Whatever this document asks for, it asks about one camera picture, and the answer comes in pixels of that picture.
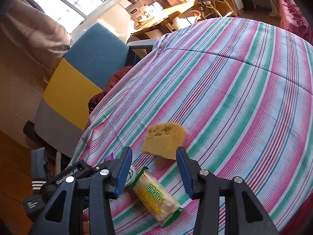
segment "striped tablecloth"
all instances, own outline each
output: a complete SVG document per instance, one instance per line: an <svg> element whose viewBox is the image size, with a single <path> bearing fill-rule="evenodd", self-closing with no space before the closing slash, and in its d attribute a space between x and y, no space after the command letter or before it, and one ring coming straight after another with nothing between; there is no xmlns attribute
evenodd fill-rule
<svg viewBox="0 0 313 235"><path fill-rule="evenodd" d="M279 231L313 188L313 47L280 28L219 18L161 37L105 96L73 162L96 165L124 146L182 204L162 229L131 193L111 202L116 234L191 234L198 201L185 194L176 163L144 155L147 127L176 122L188 156L216 176L244 178ZM220 202L219 231L225 224Z"/></svg>

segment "metal bolt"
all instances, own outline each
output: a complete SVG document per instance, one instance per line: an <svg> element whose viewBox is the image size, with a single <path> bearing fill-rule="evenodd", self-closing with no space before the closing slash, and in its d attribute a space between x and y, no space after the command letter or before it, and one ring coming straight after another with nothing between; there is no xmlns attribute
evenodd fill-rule
<svg viewBox="0 0 313 235"><path fill-rule="evenodd" d="M109 174L109 171L108 171L107 169L102 169L102 170L100 171L100 175L102 175L102 176L105 176L105 175L107 175L107 174Z"/></svg>
<svg viewBox="0 0 313 235"><path fill-rule="evenodd" d="M242 178L241 177L235 177L234 178L234 181L236 182L236 183L242 183Z"/></svg>
<svg viewBox="0 0 313 235"><path fill-rule="evenodd" d="M203 176L207 176L207 175L209 175L209 172L206 169L202 169L202 170L200 170L200 174Z"/></svg>
<svg viewBox="0 0 313 235"><path fill-rule="evenodd" d="M65 181L66 181L67 183L72 183L72 182L74 181L74 177L69 176L69 177L67 177L67 178L65 179Z"/></svg>

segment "snack wrapper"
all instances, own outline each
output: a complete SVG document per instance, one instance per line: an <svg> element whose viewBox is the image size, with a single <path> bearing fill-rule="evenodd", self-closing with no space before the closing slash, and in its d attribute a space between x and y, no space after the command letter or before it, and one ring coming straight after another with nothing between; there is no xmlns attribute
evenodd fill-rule
<svg viewBox="0 0 313 235"><path fill-rule="evenodd" d="M184 209L155 179L148 167L142 168L127 188L134 190L162 228L174 222Z"/></svg>

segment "chair armrest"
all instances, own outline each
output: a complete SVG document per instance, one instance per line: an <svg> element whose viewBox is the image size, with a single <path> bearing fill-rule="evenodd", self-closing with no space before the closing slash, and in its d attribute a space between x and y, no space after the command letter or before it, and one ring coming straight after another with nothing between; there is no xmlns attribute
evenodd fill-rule
<svg viewBox="0 0 313 235"><path fill-rule="evenodd" d="M131 49L146 49L153 47L157 39L141 40L127 43L127 46Z"/></svg>

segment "yellow chair panel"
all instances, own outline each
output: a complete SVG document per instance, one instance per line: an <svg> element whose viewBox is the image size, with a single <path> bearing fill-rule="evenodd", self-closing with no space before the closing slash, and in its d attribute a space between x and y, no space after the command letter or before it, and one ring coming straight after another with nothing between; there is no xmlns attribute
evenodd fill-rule
<svg viewBox="0 0 313 235"><path fill-rule="evenodd" d="M80 129L88 121L88 102L102 89L82 75L64 58L53 73L43 99L57 113Z"/></svg>

